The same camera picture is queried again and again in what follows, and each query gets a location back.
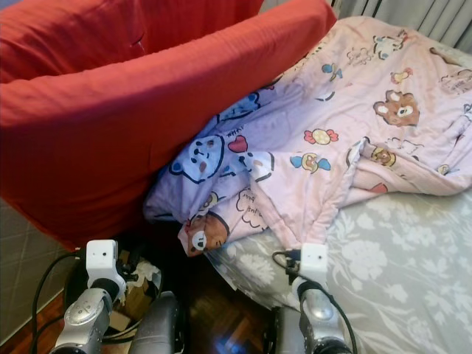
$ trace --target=pink blanket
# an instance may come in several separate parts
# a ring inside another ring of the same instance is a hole
[[[149,221],[184,223],[188,255],[270,227],[324,242],[338,209],[384,192],[472,185],[472,70],[419,33],[339,21],[273,83],[215,116],[163,171]]]

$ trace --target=red cushion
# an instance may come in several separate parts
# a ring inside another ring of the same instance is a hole
[[[25,0],[4,10],[1,196],[68,247],[141,223],[155,172],[336,20],[325,0],[293,0],[235,24],[261,3]]]

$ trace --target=gray bedsheet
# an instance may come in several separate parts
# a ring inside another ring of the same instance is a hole
[[[472,190],[391,194],[340,211],[328,236],[328,287],[361,353],[472,353]],[[267,308],[298,303],[271,259],[270,230],[208,253]]]

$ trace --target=brown teddy bear print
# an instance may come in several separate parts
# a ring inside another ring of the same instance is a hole
[[[208,212],[188,221],[185,232],[188,236],[188,255],[196,256],[221,247],[229,236],[229,227],[220,215]]]
[[[387,167],[391,167],[397,161],[397,156],[394,153],[390,153],[382,147],[376,147],[371,157],[375,162]]]
[[[416,126],[420,120],[420,111],[413,94],[403,94],[389,90],[385,93],[385,102],[374,103],[374,111],[385,123],[403,127]]]

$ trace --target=bear face print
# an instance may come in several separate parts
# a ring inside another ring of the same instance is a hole
[[[378,37],[374,35],[374,54],[380,60],[387,59],[393,52],[403,48],[403,42],[406,40],[406,32],[400,31],[396,38],[383,35]]]
[[[234,105],[220,114],[217,114],[217,122],[219,123],[224,122],[225,120],[239,119],[247,116],[260,108],[258,101],[259,94],[257,92],[252,92],[249,96],[244,97],[242,100],[237,101]]]
[[[220,215],[208,212],[188,223],[185,232],[188,236],[188,255],[195,256],[221,247],[229,236],[229,227]]]
[[[394,153],[390,153],[381,147],[377,147],[372,152],[372,160],[378,162],[382,166],[391,167],[397,161],[397,157]]]
[[[374,103],[374,111],[390,125],[416,126],[420,120],[420,111],[413,94],[403,94],[389,90],[385,93],[385,102]]]
[[[239,153],[226,166],[220,177],[236,176],[248,171],[256,182],[264,181],[274,172],[275,158],[268,151]]]
[[[274,172],[274,155],[261,151],[257,153],[239,153],[239,162],[248,170],[256,182],[261,182]]]
[[[196,139],[169,167],[173,175],[184,175],[194,183],[214,176],[221,166],[224,140],[219,135]]]

